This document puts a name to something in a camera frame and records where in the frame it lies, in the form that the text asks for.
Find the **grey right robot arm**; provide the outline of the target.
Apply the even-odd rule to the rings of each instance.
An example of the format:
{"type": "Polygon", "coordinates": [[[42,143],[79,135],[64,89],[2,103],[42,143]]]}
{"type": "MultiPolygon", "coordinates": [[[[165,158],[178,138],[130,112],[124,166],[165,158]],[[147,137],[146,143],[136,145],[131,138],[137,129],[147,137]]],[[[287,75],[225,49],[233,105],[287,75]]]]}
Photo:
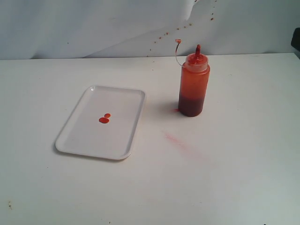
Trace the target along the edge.
{"type": "Polygon", "coordinates": [[[293,32],[291,46],[297,51],[300,51],[300,27],[296,28],[293,32]]]}

